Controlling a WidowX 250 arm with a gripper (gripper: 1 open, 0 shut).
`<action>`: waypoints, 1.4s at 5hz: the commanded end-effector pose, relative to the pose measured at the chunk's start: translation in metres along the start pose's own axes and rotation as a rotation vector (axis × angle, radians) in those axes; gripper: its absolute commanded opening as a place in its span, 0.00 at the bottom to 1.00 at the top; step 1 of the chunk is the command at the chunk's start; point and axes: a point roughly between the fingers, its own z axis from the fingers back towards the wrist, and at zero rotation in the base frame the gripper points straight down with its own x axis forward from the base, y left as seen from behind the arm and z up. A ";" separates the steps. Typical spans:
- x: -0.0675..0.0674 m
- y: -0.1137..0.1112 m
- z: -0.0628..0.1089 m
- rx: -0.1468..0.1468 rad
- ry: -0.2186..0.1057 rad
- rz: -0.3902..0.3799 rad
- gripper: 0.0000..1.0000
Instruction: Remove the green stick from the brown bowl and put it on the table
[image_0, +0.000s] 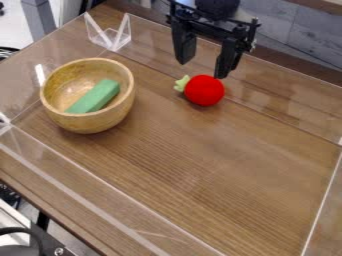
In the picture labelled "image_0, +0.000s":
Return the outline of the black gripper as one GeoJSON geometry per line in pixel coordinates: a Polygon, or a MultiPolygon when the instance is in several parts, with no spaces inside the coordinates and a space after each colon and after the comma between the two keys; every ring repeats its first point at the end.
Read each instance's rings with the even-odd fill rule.
{"type": "Polygon", "coordinates": [[[224,79],[236,68],[241,49],[255,49],[259,19],[240,7],[241,0],[166,0],[173,52],[184,65],[196,53],[196,36],[222,40],[213,77],[224,79]]]}

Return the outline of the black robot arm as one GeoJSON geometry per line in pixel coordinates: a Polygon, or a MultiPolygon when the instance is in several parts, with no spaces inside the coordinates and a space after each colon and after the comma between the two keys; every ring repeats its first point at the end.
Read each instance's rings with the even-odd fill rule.
{"type": "Polygon", "coordinates": [[[213,77],[222,79],[237,67],[244,52],[256,46],[259,19],[245,13],[240,0],[166,0],[173,53],[186,64],[196,54],[197,36],[220,42],[213,77]]]}

